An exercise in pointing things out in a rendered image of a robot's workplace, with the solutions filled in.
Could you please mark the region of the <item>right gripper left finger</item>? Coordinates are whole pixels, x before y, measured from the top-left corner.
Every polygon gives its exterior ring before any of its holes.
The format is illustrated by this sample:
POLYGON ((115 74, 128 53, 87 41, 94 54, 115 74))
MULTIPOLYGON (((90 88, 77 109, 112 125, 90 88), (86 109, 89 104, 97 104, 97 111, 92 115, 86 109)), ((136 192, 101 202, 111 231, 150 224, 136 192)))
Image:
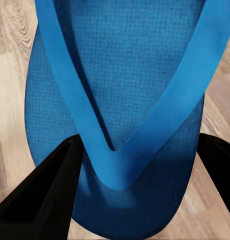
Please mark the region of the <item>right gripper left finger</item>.
POLYGON ((0 240, 67 240, 84 150, 66 138, 0 203, 0 240))

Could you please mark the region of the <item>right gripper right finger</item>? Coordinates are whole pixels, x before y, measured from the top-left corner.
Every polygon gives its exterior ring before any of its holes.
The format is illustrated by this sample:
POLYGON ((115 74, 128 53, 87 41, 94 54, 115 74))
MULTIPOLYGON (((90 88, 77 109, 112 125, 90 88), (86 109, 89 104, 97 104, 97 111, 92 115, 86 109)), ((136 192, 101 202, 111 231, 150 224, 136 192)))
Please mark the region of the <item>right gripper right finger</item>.
POLYGON ((196 151, 230 212, 230 143, 200 133, 196 151))

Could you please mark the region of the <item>sandal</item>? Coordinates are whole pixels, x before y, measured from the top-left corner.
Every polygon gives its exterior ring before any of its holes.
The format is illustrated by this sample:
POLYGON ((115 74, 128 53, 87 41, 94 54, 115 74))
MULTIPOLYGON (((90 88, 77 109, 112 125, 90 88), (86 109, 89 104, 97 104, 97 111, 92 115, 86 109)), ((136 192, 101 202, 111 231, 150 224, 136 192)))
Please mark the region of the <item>sandal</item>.
POLYGON ((71 218, 110 240, 153 237, 191 177, 230 0, 34 1, 24 122, 35 166, 79 134, 71 218))

